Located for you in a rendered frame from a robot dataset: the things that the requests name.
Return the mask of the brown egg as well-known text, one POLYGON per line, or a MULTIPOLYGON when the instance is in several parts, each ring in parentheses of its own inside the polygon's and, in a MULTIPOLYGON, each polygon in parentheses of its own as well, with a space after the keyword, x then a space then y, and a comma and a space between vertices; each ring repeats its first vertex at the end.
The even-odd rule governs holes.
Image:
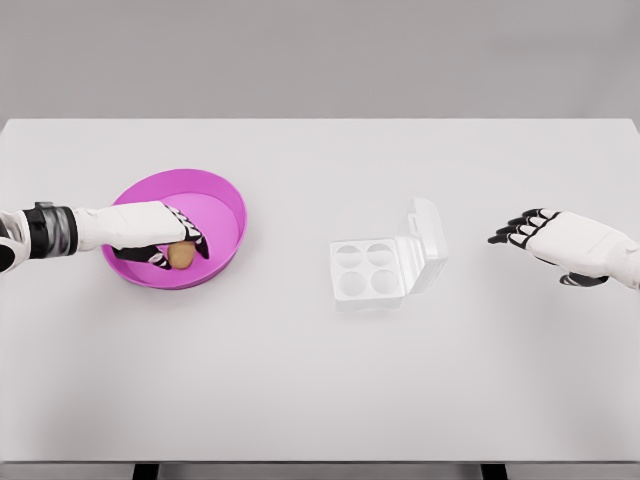
POLYGON ((195 245, 191 241, 172 243, 167 248, 167 259, 172 268, 185 270, 191 266, 196 254, 195 245))

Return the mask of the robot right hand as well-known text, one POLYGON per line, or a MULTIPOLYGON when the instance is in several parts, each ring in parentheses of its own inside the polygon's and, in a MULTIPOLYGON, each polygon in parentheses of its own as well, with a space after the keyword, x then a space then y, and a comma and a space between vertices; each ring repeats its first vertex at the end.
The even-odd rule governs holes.
POLYGON ((621 283, 627 238, 627 234, 609 225, 576 213, 537 208, 509 220, 488 242, 511 244, 564 269, 560 279, 563 285, 593 287, 610 279, 621 283))

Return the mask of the clear plastic egg box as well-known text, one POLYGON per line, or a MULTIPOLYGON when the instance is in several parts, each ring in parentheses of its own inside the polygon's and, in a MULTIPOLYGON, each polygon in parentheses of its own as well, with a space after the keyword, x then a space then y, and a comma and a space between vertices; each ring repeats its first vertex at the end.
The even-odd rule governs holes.
POLYGON ((388 310, 435 282, 449 248, 435 204, 414 197, 395 236, 333 241, 329 256, 337 310, 388 310))

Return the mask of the pink round bowl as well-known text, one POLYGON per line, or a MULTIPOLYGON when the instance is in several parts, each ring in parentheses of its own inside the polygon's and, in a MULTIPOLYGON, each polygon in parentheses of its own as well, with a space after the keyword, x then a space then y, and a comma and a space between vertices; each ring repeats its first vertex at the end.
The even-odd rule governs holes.
POLYGON ((245 202, 229 181, 204 170, 167 170, 136 182, 114 203, 153 200, 180 210, 195 223, 208 242, 210 258, 196 255, 184 270, 162 270, 118 259, 111 247, 104 246, 103 256, 114 272, 144 287, 180 290, 203 284, 226 268, 239 249, 247 226, 245 202))

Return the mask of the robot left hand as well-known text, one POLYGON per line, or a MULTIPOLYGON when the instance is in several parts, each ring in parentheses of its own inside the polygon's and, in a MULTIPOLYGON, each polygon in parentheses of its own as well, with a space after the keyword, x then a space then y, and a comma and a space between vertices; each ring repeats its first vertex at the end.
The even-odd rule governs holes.
POLYGON ((159 245, 191 242, 204 259, 209 247, 204 234, 180 210, 160 201, 122 204, 109 207, 114 214, 109 222, 111 246, 117 259, 145 263, 171 270, 172 265, 159 245))

